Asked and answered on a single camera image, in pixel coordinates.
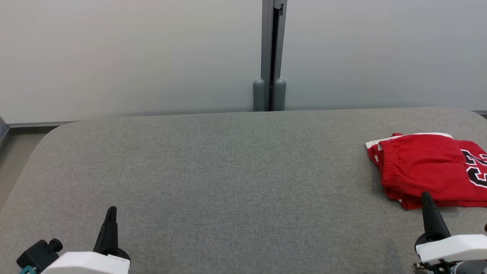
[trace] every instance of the teal connector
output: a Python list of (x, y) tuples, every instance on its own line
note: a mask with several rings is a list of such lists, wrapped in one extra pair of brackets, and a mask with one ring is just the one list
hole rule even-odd
[(20, 274), (37, 274), (36, 270), (32, 268), (32, 266), (28, 265), (20, 271)]

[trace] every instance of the folded clothing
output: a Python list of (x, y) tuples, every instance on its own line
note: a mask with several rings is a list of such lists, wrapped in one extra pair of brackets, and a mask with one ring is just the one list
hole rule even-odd
[(438, 206), (487, 207), (487, 155), (472, 141), (444, 133), (418, 133), (366, 144), (389, 198), (421, 207), (421, 193)]

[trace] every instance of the metal frame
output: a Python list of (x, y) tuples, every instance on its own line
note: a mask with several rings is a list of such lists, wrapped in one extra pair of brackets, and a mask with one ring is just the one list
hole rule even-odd
[(34, 127), (58, 127), (65, 124), (69, 124), (75, 121), (65, 121), (65, 122), (44, 122), (44, 123), (17, 123), (8, 124), (8, 127), (13, 128), (34, 128)]
[(271, 60), (272, 60), (272, 27), (274, 17), (274, 0), (262, 0), (262, 48), (261, 79), (265, 83), (264, 111), (269, 111)]
[(487, 110), (473, 110), (473, 112), (487, 119)]
[(3, 119), (0, 117), (0, 142), (5, 138), (8, 132), (8, 126), (5, 124)]
[(276, 42), (276, 63), (274, 64), (274, 79), (281, 78), (282, 45), (284, 44), (284, 27), (286, 26), (287, 0), (275, 0), (274, 8), (282, 9), (279, 18), (277, 42)]
[(286, 10), (287, 0), (262, 0), (261, 79), (265, 84), (264, 111), (284, 110), (286, 84), (279, 78), (281, 76)]

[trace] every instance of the floor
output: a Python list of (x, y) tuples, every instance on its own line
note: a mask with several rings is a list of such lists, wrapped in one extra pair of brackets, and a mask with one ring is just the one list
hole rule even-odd
[(30, 154), (46, 133), (11, 134), (2, 141), (0, 150), (0, 212)]

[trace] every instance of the white wall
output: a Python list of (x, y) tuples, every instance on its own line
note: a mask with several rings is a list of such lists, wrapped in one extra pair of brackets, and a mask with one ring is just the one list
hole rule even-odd
[(261, 25), (261, 0), (0, 0), (0, 116), (251, 111)]
[(286, 110), (487, 110), (487, 1), (289, 0)]

